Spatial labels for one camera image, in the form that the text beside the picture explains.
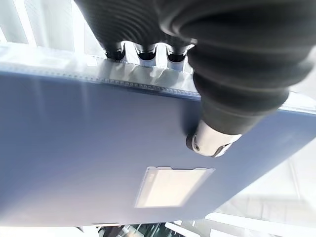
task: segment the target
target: blue panel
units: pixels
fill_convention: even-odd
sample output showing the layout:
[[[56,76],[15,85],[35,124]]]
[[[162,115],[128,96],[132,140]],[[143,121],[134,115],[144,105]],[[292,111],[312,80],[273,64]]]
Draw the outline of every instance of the blue panel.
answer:
[[[316,136],[278,111],[220,158],[187,149],[197,101],[36,76],[0,77],[0,225],[203,218]],[[216,168],[183,207],[134,208],[148,166]]]

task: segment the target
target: metal fitting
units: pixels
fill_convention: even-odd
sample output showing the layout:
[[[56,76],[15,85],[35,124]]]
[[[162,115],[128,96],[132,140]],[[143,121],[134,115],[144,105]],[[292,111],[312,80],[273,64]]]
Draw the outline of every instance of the metal fitting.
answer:
[[[190,140],[192,144],[189,144],[189,146],[192,147],[194,152],[203,156],[219,157],[240,137],[241,134],[228,135],[218,132],[201,120]]]

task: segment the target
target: white label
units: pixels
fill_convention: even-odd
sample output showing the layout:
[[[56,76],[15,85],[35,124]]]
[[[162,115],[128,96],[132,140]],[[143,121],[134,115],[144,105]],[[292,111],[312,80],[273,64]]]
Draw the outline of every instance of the white label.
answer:
[[[148,167],[136,207],[182,206],[214,170]]]

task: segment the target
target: black hose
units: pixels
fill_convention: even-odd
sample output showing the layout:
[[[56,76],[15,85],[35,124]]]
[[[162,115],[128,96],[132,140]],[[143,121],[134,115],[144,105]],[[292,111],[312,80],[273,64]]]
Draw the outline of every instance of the black hose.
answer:
[[[213,129],[244,134],[287,99],[312,69],[315,0],[156,0],[160,27],[191,38],[188,52]]]

